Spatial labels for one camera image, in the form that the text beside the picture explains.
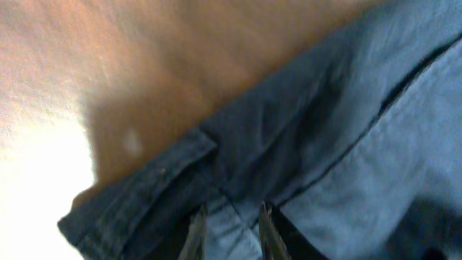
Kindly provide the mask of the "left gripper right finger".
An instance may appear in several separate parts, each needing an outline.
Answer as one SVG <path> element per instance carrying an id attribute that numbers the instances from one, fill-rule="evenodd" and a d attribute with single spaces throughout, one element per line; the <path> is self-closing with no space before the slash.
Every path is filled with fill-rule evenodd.
<path id="1" fill-rule="evenodd" d="M 258 226 L 263 260 L 328 260 L 270 202 L 261 205 Z"/>

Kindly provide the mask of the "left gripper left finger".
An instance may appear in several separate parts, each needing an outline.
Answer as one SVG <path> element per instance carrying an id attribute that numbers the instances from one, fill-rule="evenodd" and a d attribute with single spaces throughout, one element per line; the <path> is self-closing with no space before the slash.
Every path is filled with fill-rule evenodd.
<path id="1" fill-rule="evenodd" d="M 190 217 L 185 243 L 178 255 L 178 260 L 204 260 L 207 236 L 207 208 L 202 205 Z"/>

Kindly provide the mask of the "dark navy blue shorts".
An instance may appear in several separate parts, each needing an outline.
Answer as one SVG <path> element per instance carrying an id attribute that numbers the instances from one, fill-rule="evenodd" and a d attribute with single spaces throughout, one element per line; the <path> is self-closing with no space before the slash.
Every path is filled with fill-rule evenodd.
<path id="1" fill-rule="evenodd" d="M 329 259 L 461 257 L 461 3 L 388 1 L 192 129 L 58 228 L 85 259 L 260 259 L 278 207 Z"/>

